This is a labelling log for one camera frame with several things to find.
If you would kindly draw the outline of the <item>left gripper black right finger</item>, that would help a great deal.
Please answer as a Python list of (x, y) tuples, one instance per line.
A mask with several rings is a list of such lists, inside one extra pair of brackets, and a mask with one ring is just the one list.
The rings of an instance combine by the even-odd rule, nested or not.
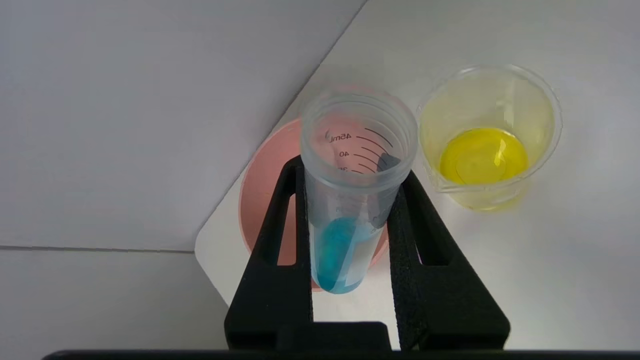
[(387, 219), (390, 280), (403, 351), (502, 350), (511, 325), (413, 172)]

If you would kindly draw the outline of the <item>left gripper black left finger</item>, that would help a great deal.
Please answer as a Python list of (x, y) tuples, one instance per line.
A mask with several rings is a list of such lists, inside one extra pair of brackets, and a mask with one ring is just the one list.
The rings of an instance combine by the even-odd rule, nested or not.
[[(279, 265), (290, 198), (295, 198), (295, 263)], [(224, 320), (231, 350), (289, 350), (295, 331), (313, 323), (305, 168), (284, 164), (240, 283)]]

